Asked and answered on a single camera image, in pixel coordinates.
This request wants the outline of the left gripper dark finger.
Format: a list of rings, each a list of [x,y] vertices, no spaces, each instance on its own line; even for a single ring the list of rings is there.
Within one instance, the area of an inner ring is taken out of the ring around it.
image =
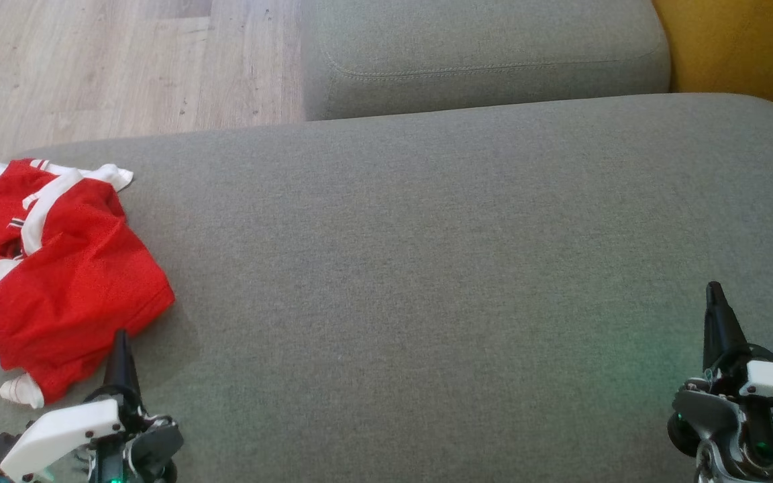
[[[142,407],[138,373],[132,354],[131,340],[125,329],[115,333],[103,379],[105,394],[120,396],[129,410]]]

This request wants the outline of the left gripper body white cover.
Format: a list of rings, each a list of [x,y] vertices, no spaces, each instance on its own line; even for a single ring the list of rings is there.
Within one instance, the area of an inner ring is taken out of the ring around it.
[[[6,444],[0,477],[52,482],[52,464],[83,452],[88,483],[178,483],[174,456],[183,443],[172,417],[123,398],[99,398],[40,416]]]

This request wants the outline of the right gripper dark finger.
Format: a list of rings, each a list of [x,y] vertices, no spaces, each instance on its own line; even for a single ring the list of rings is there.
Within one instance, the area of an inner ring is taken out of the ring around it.
[[[720,282],[706,287],[703,370],[727,369],[736,358],[751,355],[750,344]]]

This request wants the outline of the red shorts white waistband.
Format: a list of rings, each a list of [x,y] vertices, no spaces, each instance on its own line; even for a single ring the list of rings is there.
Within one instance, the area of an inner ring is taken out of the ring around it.
[[[59,176],[35,195],[23,256],[0,257],[0,364],[20,369],[6,396],[37,409],[95,372],[115,334],[139,334],[175,301],[165,273],[128,227],[116,190]]]

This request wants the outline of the grey fabric sofa seat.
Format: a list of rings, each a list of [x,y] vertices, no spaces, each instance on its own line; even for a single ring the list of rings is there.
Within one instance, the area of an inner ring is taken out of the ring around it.
[[[773,103],[541,102],[34,149],[131,169],[181,483],[691,483],[705,287],[773,351]]]

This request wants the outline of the grey fabric sofa cushion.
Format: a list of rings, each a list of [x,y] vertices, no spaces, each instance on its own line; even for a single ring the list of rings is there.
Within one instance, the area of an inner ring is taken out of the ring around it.
[[[303,0],[309,121],[666,93],[652,0]]]

